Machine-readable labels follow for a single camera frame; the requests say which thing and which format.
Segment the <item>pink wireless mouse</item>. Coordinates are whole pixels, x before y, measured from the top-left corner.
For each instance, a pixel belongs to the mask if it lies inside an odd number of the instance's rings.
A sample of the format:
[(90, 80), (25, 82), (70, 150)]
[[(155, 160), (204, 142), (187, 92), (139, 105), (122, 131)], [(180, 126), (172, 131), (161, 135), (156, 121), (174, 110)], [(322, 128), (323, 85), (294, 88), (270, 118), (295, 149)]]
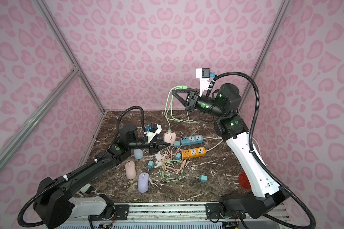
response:
[(125, 165), (125, 172), (126, 172), (126, 177), (128, 180), (133, 180), (135, 179), (137, 173), (135, 169), (135, 162), (134, 161), (129, 161)]
[(163, 134), (163, 141), (165, 143), (169, 143), (171, 146), (174, 145), (176, 141), (176, 133), (175, 132), (166, 132)]

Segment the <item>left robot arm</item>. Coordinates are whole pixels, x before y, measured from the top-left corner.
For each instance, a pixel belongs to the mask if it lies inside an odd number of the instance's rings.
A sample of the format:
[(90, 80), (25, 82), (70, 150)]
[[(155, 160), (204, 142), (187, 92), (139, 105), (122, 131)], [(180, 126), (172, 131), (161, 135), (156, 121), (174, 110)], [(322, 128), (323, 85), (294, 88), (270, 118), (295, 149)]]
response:
[[(139, 138), (137, 127), (125, 124), (120, 127), (122, 118), (132, 110), (140, 110), (143, 137)], [(144, 123), (144, 110), (140, 106), (126, 109), (116, 123), (116, 133), (110, 146), (98, 154), (92, 161), (56, 179), (50, 177), (42, 180), (37, 193), (19, 211), (17, 222), (24, 228), (46, 225), (54, 229), (66, 222), (78, 205), (70, 199), (87, 183), (120, 165), (132, 150), (147, 149), (150, 155), (156, 154), (170, 146), (159, 137), (161, 125)]]

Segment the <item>teal USB charger adapter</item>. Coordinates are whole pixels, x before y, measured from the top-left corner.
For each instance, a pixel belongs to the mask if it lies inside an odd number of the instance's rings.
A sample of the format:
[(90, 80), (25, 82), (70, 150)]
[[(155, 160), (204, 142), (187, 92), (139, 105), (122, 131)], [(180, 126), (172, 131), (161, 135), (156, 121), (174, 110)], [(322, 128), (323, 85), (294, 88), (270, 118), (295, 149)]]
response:
[(205, 175), (199, 175), (197, 179), (199, 182), (204, 182), (204, 183), (207, 182), (207, 176)]
[(181, 153), (177, 153), (174, 159), (175, 160), (182, 160), (182, 154)]

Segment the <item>light blue wireless mouse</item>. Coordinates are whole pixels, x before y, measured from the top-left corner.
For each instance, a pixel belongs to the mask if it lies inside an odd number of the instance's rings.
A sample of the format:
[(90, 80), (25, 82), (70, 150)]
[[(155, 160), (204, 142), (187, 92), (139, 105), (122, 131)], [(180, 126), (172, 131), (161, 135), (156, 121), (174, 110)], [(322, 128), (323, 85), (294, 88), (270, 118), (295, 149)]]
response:
[(135, 149), (134, 150), (134, 157), (136, 160), (140, 160), (144, 157), (144, 152), (141, 149)]

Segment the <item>lavender wireless mouse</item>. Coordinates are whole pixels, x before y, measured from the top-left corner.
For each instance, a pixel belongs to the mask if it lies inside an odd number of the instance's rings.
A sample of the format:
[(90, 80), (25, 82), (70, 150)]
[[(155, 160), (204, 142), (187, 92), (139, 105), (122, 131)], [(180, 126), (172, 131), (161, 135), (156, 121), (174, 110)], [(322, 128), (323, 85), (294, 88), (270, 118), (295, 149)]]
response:
[(149, 174), (141, 173), (138, 177), (138, 191), (146, 193), (149, 189)]

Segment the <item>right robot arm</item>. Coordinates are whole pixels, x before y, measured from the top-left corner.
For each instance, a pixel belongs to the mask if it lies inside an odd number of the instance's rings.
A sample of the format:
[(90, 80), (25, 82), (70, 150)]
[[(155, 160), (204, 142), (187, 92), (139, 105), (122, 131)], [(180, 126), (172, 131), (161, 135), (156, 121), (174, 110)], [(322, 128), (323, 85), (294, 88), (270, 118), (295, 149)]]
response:
[[(241, 118), (238, 107), (242, 97), (237, 86), (226, 83), (216, 90), (217, 95), (211, 97), (217, 80), (227, 76), (245, 78), (255, 93), (255, 108), (251, 125), (248, 127)], [(219, 199), (215, 210), (207, 208), (207, 219), (218, 223), (220, 219), (236, 219), (237, 225), (246, 227), (243, 217), (248, 214), (253, 219), (264, 216), (290, 229), (298, 229), (268, 213), (286, 199), (292, 198), (309, 218), (307, 229), (316, 227), (316, 220), (309, 208), (266, 166), (253, 144), (253, 133), (260, 111), (260, 93), (256, 82), (242, 72), (227, 72), (220, 75), (212, 73), (209, 68), (197, 68), (198, 89), (174, 89), (172, 95), (185, 107), (186, 111), (199, 110), (213, 116), (215, 132), (229, 146), (239, 160), (250, 184), (250, 191), (242, 195), (227, 194)]]

